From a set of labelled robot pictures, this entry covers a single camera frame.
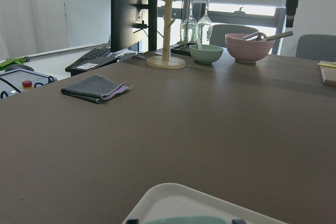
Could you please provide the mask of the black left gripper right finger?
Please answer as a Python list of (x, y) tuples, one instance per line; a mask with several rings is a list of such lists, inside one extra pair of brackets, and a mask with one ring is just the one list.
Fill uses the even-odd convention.
[(243, 219), (233, 219), (232, 224), (244, 224), (244, 220)]

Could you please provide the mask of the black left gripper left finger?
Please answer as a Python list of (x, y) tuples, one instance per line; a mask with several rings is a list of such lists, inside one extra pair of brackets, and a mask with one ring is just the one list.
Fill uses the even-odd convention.
[(138, 219), (128, 219), (125, 224), (139, 224)]

